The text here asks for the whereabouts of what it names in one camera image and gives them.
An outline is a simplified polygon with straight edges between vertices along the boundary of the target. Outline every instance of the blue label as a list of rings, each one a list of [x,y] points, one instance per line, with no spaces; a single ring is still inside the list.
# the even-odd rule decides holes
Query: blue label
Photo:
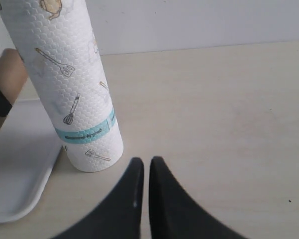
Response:
[[[106,120],[94,126],[93,128],[77,132],[65,132],[56,128],[55,131],[60,139],[66,143],[84,144],[93,142],[106,135],[114,126],[115,122],[116,115],[113,109]]]

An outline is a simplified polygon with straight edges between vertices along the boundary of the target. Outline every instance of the white tray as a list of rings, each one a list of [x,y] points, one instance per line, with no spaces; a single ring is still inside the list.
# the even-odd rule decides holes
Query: white tray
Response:
[[[16,102],[0,130],[0,223],[35,207],[60,149],[41,102]]]

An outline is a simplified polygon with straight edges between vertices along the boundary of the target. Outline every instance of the white wall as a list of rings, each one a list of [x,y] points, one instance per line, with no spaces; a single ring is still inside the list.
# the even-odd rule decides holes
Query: white wall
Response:
[[[299,0],[86,0],[101,54],[299,40]],[[0,19],[0,53],[13,47]]]

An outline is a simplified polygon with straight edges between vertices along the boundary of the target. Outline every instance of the beige table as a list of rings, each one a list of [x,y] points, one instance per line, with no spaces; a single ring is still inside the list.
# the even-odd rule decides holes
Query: beige table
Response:
[[[125,144],[82,173],[61,153],[37,207],[0,239],[45,239],[77,222],[142,157],[161,155],[190,195],[254,239],[299,239],[299,42],[102,57]],[[21,98],[35,97],[27,84]]]

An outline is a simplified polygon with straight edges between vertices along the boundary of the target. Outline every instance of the white paper towel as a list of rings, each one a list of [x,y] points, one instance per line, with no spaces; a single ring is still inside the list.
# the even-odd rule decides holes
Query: white paper towel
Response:
[[[123,142],[85,0],[0,0],[0,15],[72,164],[116,163]]]

